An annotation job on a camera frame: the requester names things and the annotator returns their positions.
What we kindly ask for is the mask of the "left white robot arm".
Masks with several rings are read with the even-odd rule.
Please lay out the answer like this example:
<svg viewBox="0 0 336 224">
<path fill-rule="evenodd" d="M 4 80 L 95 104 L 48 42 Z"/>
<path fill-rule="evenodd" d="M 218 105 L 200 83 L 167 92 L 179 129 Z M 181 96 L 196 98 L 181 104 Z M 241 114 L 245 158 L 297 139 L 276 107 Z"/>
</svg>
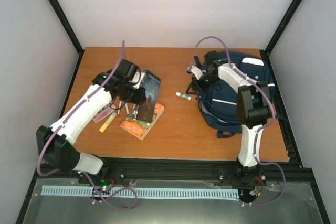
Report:
<svg viewBox="0 0 336 224">
<path fill-rule="evenodd" d="M 49 127 L 42 125 L 37 129 L 37 173 L 49 175 L 41 171 L 41 162 L 46 161 L 54 167 L 54 172 L 86 172 L 97 183 L 106 182 L 109 170 L 103 166 L 103 160 L 93 154 L 81 153 L 73 145 L 94 116 L 115 98 L 124 103 L 144 103 L 146 97 L 142 82 L 145 76 L 145 71 L 125 59 L 119 60 L 113 69 L 99 73 L 63 117 Z"/>
</svg>

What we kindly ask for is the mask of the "orange treehouse paperback book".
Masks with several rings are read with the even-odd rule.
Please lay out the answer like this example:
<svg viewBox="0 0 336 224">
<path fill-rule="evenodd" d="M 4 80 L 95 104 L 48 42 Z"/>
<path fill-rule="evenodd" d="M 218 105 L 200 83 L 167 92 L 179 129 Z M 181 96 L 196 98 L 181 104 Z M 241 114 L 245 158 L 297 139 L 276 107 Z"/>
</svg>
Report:
<svg viewBox="0 0 336 224">
<path fill-rule="evenodd" d="M 120 124 L 120 127 L 126 132 L 137 137 L 138 139 L 143 140 L 146 137 L 146 135 L 149 133 L 153 125 L 156 123 L 156 121 L 159 119 L 163 111 L 164 111 L 164 106 L 159 103 L 156 103 L 151 123 L 140 121 L 137 119 L 134 120 L 132 118 L 132 114 L 130 114 Z"/>
</svg>

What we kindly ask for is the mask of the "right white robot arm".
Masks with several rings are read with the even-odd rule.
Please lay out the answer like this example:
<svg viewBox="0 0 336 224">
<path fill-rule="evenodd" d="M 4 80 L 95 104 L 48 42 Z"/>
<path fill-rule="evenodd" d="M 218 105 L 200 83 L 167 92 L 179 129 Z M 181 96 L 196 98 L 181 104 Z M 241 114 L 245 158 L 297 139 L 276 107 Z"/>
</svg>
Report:
<svg viewBox="0 0 336 224">
<path fill-rule="evenodd" d="M 242 185 L 259 175 L 259 149 L 264 126 L 276 116 L 272 101 L 275 84 L 266 63 L 253 55 L 209 51 L 200 62 L 192 59 L 186 93 L 195 95 L 206 124 L 218 138 L 241 134 L 235 169 L 226 174 Z"/>
</svg>

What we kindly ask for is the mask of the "white green glue stick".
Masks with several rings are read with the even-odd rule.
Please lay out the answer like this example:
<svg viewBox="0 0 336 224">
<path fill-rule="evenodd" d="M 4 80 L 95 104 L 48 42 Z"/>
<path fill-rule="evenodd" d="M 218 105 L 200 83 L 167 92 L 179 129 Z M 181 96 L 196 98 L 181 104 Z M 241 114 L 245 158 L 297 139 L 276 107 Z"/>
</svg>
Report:
<svg viewBox="0 0 336 224">
<path fill-rule="evenodd" d="M 180 93 L 180 92 L 176 92 L 176 96 L 185 99 L 185 100 L 191 100 L 192 97 L 190 95 L 184 94 L 184 93 Z"/>
</svg>

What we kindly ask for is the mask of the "navy blue student backpack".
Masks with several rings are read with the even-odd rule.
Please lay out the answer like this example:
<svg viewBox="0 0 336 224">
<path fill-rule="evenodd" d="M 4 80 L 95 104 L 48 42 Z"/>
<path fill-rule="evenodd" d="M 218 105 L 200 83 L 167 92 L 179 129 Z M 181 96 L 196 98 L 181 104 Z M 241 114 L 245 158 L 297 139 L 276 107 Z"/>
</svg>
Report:
<svg viewBox="0 0 336 224">
<path fill-rule="evenodd" d="M 248 77 L 268 84 L 270 101 L 273 101 L 276 87 L 268 65 L 262 59 L 242 52 L 230 51 L 229 55 L 231 62 Z M 208 87 L 198 100 L 206 124 L 217 130 L 218 138 L 230 138 L 242 133 L 236 106 L 237 93 L 223 80 Z"/>
</svg>

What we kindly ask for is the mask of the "dark fantasy paperback book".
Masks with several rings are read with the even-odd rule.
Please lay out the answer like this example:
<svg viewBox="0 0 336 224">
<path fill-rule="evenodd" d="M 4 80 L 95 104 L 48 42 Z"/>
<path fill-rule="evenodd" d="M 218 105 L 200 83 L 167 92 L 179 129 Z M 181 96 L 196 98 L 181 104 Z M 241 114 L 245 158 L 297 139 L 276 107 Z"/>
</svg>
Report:
<svg viewBox="0 0 336 224">
<path fill-rule="evenodd" d="M 142 87 L 145 88 L 145 101 L 139 106 L 136 119 L 151 123 L 158 99 L 161 79 L 147 69 L 145 69 L 144 73 L 145 78 L 142 81 Z"/>
</svg>

